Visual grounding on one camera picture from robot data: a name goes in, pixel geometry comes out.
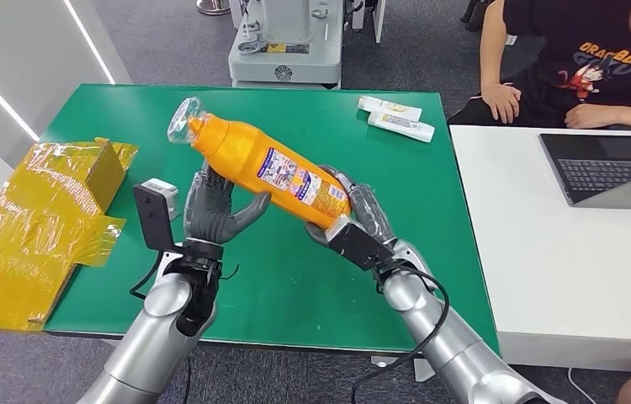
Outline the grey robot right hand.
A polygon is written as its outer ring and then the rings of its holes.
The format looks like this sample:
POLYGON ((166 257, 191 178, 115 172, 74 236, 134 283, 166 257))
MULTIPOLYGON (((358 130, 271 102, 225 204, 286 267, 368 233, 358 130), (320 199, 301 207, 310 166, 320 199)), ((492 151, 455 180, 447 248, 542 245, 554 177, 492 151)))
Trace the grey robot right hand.
POLYGON ((396 244, 396 237, 372 188, 366 183, 356 182, 332 166, 319 165, 319 167, 337 179, 347 191, 355 220, 374 240, 392 251, 396 244))

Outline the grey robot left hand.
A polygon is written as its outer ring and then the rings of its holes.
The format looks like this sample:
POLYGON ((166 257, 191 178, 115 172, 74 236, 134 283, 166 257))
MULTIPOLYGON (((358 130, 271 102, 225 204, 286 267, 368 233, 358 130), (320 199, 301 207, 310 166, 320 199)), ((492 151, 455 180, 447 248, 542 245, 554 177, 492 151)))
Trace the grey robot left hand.
POLYGON ((183 214, 184 235, 214 244, 224 244, 249 227, 267 210, 269 192, 256 193, 244 208, 232 210, 235 185, 218 174, 208 162, 194 174, 183 214))

